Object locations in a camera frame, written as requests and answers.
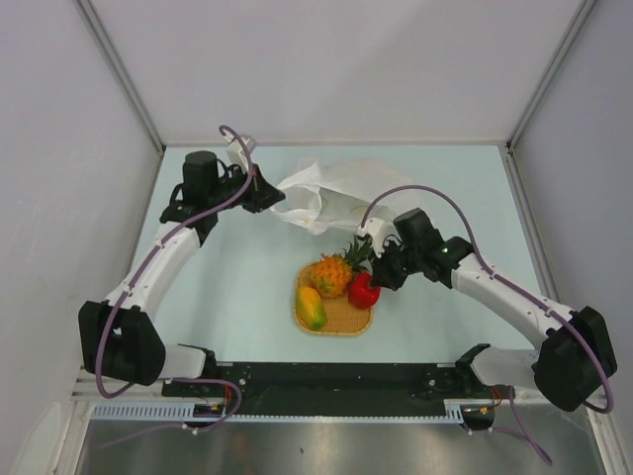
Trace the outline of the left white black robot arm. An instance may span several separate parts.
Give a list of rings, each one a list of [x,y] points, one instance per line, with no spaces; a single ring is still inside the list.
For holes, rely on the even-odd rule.
[[[145,257],[104,300],[81,307],[83,365],[98,379],[128,386],[183,379],[200,396],[217,388],[219,372],[207,364],[209,352],[164,343],[152,319],[177,275],[216,226],[219,212],[240,207],[257,214],[286,197],[247,155],[234,152],[230,157],[225,164],[207,150],[185,156],[182,181],[170,195]]]

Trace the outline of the fake mango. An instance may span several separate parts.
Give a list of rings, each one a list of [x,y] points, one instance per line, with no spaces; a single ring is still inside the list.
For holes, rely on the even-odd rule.
[[[327,323],[321,296],[313,287],[300,286],[297,289],[295,310],[297,316],[311,331],[319,331]]]

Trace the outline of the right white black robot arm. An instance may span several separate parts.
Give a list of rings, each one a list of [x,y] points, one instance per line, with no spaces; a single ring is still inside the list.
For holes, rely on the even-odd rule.
[[[484,264],[461,237],[444,238],[420,209],[393,221],[370,218],[357,230],[372,245],[374,287],[399,290],[421,274],[479,302],[518,330],[529,350],[480,344],[464,355],[456,372],[458,389],[479,397],[491,386],[539,391],[560,410],[572,412],[617,370],[607,325],[592,307],[574,310],[535,296]]]

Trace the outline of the white plastic bag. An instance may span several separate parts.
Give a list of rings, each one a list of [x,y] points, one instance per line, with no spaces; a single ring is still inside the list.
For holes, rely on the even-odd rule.
[[[355,232],[370,203],[412,180],[387,164],[366,159],[323,164],[305,157],[276,188],[286,199],[271,208],[282,221],[317,236],[330,229]]]

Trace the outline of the fake red fruit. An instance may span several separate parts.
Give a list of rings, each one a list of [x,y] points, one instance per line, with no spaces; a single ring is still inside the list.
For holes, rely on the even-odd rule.
[[[379,300],[381,288],[372,285],[372,275],[369,272],[360,272],[351,282],[347,291],[347,300],[350,305],[359,309],[372,308]]]

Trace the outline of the fake pineapple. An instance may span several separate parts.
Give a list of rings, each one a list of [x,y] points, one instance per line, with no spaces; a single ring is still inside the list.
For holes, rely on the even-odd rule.
[[[323,254],[310,270],[311,285],[324,298],[340,297],[353,278],[367,270],[365,262],[371,250],[370,242],[355,237],[342,252]]]

